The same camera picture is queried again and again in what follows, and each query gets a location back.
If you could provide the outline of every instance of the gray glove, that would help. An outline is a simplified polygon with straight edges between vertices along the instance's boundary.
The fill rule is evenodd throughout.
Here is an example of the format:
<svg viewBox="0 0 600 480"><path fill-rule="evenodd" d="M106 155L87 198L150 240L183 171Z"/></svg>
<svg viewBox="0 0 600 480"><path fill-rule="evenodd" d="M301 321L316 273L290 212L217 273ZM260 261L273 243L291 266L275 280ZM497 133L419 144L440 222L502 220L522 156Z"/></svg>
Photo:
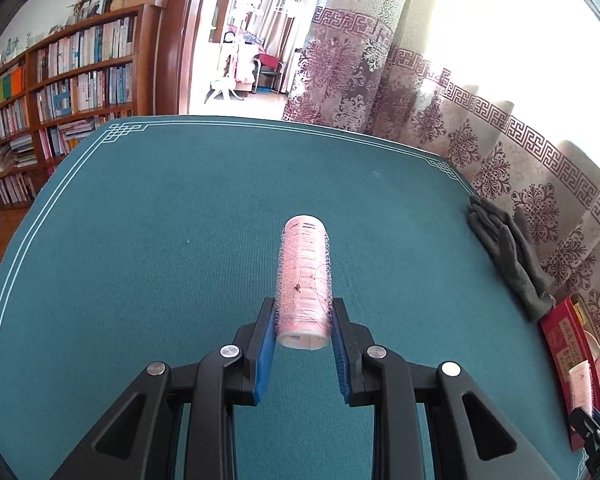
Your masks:
<svg viewBox="0 0 600 480"><path fill-rule="evenodd" d="M540 267L529 244L530 231L524 213L516 211L511 219L508 213L491 203L488 208L492 212L487 214L481 201L477 205L477 200L472 197L471 202L469 226L490 254L504 281L522 301L528 318L538 321L555 305L555 300L546 291L548 285L545 283L550 278Z"/></svg>

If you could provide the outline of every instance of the pink hair roller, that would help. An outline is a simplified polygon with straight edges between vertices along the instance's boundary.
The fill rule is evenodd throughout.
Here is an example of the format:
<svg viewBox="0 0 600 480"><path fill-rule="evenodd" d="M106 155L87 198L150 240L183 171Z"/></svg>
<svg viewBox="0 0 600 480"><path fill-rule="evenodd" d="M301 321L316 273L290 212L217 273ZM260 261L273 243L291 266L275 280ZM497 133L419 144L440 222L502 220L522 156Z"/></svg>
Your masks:
<svg viewBox="0 0 600 480"><path fill-rule="evenodd" d="M277 341L317 350L331 333L329 237L317 218L295 216L282 231L276 283Z"/></svg>

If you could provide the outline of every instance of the red gift box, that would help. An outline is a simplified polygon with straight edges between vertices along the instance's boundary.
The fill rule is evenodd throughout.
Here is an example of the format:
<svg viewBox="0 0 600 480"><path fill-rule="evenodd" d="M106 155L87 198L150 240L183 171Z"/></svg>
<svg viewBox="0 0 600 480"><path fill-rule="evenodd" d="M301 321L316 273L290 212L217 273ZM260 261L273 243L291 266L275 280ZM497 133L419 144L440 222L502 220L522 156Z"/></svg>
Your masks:
<svg viewBox="0 0 600 480"><path fill-rule="evenodd" d="M565 298L540 321L542 332L554 358L568 413L572 410L569 370L583 361L589 361L593 406L600 410L600 384L596 373L596 362L585 337L580 322L581 317L582 314L578 315L572 299ZM584 442L571 427L569 427L569 437L572 451L582 449Z"/></svg>

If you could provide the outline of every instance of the white border line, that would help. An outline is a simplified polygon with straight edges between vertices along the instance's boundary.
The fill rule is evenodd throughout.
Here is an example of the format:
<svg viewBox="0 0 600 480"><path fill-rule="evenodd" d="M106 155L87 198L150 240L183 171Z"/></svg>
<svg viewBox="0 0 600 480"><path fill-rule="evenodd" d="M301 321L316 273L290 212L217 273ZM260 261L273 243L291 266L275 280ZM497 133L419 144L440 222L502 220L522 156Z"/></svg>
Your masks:
<svg viewBox="0 0 600 480"><path fill-rule="evenodd" d="M426 152L419 148L412 148L411 146L409 146L408 149L405 149L403 144L400 144L400 143L392 141L392 140L382 139L382 142L378 142L375 140L374 137L370 137L365 134L358 134L355 132L347 132L346 135L343 135L340 133L336 133L336 132L340 132L340 130L337 130L335 128L327 128L329 130L333 130L334 133L331 133L331 132L321 133L321 132L313 132L313 131L310 131L310 130L307 130L304 128L298 128L298 127L293 127L293 126L280 126L279 124L241 123L239 121L226 121L226 120L225 121L213 121L213 120L135 121L135 122L125 122L125 123L114 123L114 124L111 124L110 127L111 126L120 127L121 124L128 125L128 126L134 126L136 124L138 124L138 125L146 124L147 126L153 126L153 125L167 126L170 124L198 124L198 125L206 125L206 126L243 126L243 127L249 127L249 128L264 128L264 129L273 129L273 130L283 130L283 131L288 131L288 132L299 132L299 133L303 133L303 134L316 135L319 137L331 137L333 139L347 140L349 142L355 142L357 144L366 144L368 146L374 146L376 148L381 148L383 150L387 150L390 152L402 153L404 155L414 156L416 158L424 159L427 162L433 161L436 163L436 164L431 164L434 168L441 171L442 173L445 173L449 177L449 179L457 180L462 185L464 190L466 190L468 193L470 193L470 194L474 193L474 190L467 187L467 184L464 182L464 180L459 175L456 174L456 170L454 170L454 168L448 162L446 162L443 158L438 157L437 155L430 154L429 152ZM33 241L33 238L35 238L36 234L40 230L40 227L42 227L42 224L44 223L46 217L49 215L49 213L53 209L53 206L56 204L56 202L58 201L58 199L60 198L60 196L62 195L64 190L66 189L66 187L69 185L69 183L72 181L74 176L77 174L78 170L80 170L80 168L84 165L84 163L90 158L91 155L93 155L93 153L95 153L96 149L104 142L104 138L106 137L107 134L115 134L116 133L116 130L111 130L110 127L107 128L107 130L104 131L100 135L100 137L90 147L87 148L87 150L80 156L80 158L76 162L74 162L72 167L69 169L69 171L65 174L65 176L62 178L62 180L59 182L56 189L53 191L53 193L51 194L49 199L46 201L45 205L42 207L42 209L38 213L38 216L36 217L36 219L33 221L31 226L29 227L29 230L27 231L27 233L24 235L24 238L22 239L20 246L18 247L18 251L16 252L13 262L11 263L11 267L9 268L9 272L8 272L7 277L2 285L2 290L0 292L0 302L2 301L2 298L4 297L4 303L2 304L2 311L0 312L0 328L2 327L2 319L4 318L4 313L6 310L7 302L9 301L9 298L11 295L11 290L13 289L15 279L17 278L17 276L20 272L20 267L22 266L24 257L26 256L27 252L29 251L29 247ZM351 136L359 136L360 138L353 139ZM394 144L395 147L387 146L384 143ZM437 164L447 165L450 168L450 170L453 172L453 175L451 173L447 173L446 171L443 171L442 168L437 166ZM33 230L33 234L31 235L31 237L29 238L29 240L27 242L27 237L29 237L29 234L31 234L32 230ZM22 254L20 254L25 242L27 243L27 245L26 245L24 251L22 252ZM11 277L11 273L13 272L13 267L16 265L16 261L18 260L18 257L20 257L20 260L18 261L16 270L13 273L13 277ZM10 279L11 279L11 283L9 284L7 295L4 296L4 291L7 287L7 284L9 283Z"/></svg>

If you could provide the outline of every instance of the table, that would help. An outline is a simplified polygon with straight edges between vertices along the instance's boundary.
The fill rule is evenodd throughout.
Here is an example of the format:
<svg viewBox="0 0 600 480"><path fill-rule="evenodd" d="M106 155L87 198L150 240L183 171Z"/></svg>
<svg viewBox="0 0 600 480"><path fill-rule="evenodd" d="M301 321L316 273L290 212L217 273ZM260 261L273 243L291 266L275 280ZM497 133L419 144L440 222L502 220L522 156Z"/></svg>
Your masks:
<svg viewBox="0 0 600 480"><path fill-rule="evenodd" d="M576 478L550 357L465 221L443 159L330 128L111 121L40 193L0 266L0 451L45 480L146 364L195 362L274 293L281 229L322 220L333 291L407 360L455 360L561 478ZM372 411L330 348L278 347L236 413L242 480L370 477Z"/></svg>

